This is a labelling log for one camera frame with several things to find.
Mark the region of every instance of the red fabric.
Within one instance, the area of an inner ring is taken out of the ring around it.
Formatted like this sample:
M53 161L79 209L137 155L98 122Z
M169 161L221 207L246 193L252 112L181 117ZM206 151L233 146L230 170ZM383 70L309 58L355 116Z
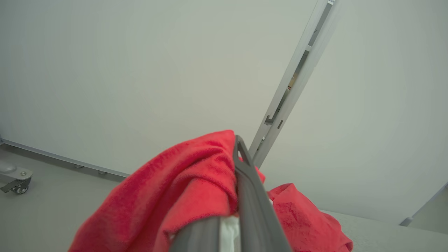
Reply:
M353 242L342 233L339 222L319 209L294 184L267 192L295 252L348 252Z
M170 237L187 224L235 214L234 144L233 131L226 130L162 152L114 188L79 228L69 251L166 252ZM311 202L289 188L278 187L269 196L295 251L344 251L335 247L348 239L339 223L325 222Z

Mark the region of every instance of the red towel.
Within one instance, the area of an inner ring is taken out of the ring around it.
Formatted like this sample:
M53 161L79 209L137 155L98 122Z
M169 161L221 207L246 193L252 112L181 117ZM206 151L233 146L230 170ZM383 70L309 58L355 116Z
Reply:
M109 194L79 228L69 251L166 252L171 237L187 224L210 216L234 214L237 209L234 144L233 131L226 130L162 152ZM285 228L284 220L288 217L283 218L282 208L277 206L281 196L286 195L278 194L274 208ZM296 216L321 215L317 209L309 210L306 215L297 213ZM316 242L315 247L339 246L339 243L333 244L336 240L332 236L341 236L340 226L337 221L330 225L339 229L334 229L334 234L326 232L329 237L319 236L319 239L302 236L303 232L291 228L285 228L285 232L293 248L304 239Z
M274 210L296 252L349 252L353 242L342 233L339 222L319 209L294 184L267 192Z

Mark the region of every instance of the gray floor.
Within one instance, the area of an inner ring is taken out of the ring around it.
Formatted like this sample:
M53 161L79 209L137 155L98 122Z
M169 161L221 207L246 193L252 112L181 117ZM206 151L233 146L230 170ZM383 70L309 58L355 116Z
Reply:
M448 189L426 203L409 227L448 234Z
M25 194L0 193L1 252L66 251L78 227L123 180L11 146L0 147L0 159L34 172ZM444 191L416 215L410 227L448 234L447 215L448 191ZM346 234L360 225L340 221ZM361 247L362 241L356 242Z

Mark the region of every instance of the wheel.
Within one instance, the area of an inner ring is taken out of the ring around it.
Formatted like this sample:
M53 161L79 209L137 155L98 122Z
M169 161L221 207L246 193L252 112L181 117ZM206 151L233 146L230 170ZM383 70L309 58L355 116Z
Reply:
M28 187L19 187L17 190L14 190L13 192L15 194L24 194L28 190Z

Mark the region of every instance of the white partition panel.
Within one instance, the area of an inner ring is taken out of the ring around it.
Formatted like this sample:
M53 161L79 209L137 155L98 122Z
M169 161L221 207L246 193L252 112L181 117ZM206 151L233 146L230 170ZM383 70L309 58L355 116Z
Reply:
M448 2L344 2L261 171L319 208L399 224L448 182Z
M0 135L125 174L217 130L250 144L315 5L2 1Z

